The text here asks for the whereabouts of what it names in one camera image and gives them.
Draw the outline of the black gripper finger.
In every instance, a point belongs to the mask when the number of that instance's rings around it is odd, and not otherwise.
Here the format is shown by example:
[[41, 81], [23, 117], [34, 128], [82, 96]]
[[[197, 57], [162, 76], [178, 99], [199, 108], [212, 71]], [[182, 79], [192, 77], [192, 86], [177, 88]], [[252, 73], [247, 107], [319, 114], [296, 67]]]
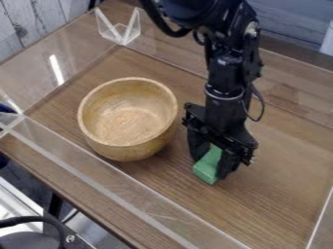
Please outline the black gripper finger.
[[237, 151], [232, 149], [225, 149], [223, 151], [217, 163], [217, 176], [220, 179], [225, 179], [228, 177], [228, 175], [239, 168], [241, 161], [241, 154]]
[[193, 129], [188, 129], [189, 152], [195, 161], [199, 161], [208, 153], [212, 143], [207, 136]]

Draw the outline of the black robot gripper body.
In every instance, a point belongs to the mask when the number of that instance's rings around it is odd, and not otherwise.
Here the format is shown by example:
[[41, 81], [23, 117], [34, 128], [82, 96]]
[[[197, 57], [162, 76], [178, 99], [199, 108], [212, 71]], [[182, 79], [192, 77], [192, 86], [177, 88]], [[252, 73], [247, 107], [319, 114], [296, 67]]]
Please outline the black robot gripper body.
[[188, 102], [184, 125], [200, 131], [220, 149], [232, 149], [241, 154], [241, 163], [252, 164], [259, 141], [247, 129], [255, 85], [223, 93], [211, 84], [205, 85], [207, 105]]

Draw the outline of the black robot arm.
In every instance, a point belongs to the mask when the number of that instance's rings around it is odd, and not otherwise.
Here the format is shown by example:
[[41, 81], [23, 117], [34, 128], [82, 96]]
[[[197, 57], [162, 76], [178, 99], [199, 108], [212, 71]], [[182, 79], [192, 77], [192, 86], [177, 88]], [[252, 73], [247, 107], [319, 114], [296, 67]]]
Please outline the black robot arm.
[[247, 129], [255, 81], [263, 76], [261, 28], [248, 0], [140, 0], [153, 23], [173, 38], [192, 35], [205, 47], [209, 79], [207, 103], [186, 103], [182, 120], [195, 169], [209, 167], [224, 179], [253, 162], [260, 142]]

